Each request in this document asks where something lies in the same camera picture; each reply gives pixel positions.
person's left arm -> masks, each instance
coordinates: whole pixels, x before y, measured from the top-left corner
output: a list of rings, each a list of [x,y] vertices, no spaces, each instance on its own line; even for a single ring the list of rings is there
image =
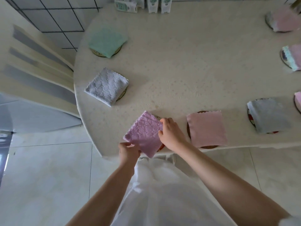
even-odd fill
[[[66,226],[109,226],[112,223],[140,156],[139,146],[130,145],[119,144],[119,167]]]

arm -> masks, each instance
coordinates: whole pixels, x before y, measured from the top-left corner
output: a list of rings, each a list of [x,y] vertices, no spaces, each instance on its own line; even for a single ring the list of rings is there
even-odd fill
[[[188,143],[172,118],[161,119],[162,143],[181,156],[239,226],[277,226],[289,214],[272,199]]]
[[[140,156],[139,146],[128,147],[130,145],[119,144],[119,167],[66,226],[109,226],[112,223]]]

tiled wall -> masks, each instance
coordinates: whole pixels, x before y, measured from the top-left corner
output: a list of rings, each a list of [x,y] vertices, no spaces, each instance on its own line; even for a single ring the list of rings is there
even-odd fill
[[[108,0],[7,1],[58,47],[67,49],[75,56],[85,29]],[[293,3],[295,0],[280,1]]]

oval table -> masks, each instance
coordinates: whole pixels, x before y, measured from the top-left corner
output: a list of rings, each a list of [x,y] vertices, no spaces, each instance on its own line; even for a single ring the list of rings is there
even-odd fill
[[[77,106],[83,124],[102,156],[118,154],[118,142],[147,110],[172,117],[185,133],[186,115],[221,110],[228,146],[289,147],[301,145],[301,115],[293,95],[301,90],[301,73],[280,59],[280,49],[299,42],[301,31],[273,32],[264,15],[275,1],[173,2],[170,14],[100,9],[79,46],[74,69]],[[126,29],[128,41],[111,59],[98,57],[88,42],[103,23]],[[84,89],[104,67],[127,79],[122,99],[109,107]],[[292,128],[258,134],[247,116],[247,102],[276,97]],[[164,148],[160,154],[170,152]]]

milk carton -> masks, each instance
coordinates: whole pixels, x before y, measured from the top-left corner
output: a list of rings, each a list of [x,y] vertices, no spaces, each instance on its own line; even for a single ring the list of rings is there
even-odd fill
[[[161,0],[161,13],[170,13],[172,0]]]
[[[148,13],[157,13],[159,0],[147,0],[148,1]]]
[[[137,6],[144,9],[144,6],[145,6],[144,0],[137,0]]]
[[[114,0],[118,11],[137,13],[137,0]]]

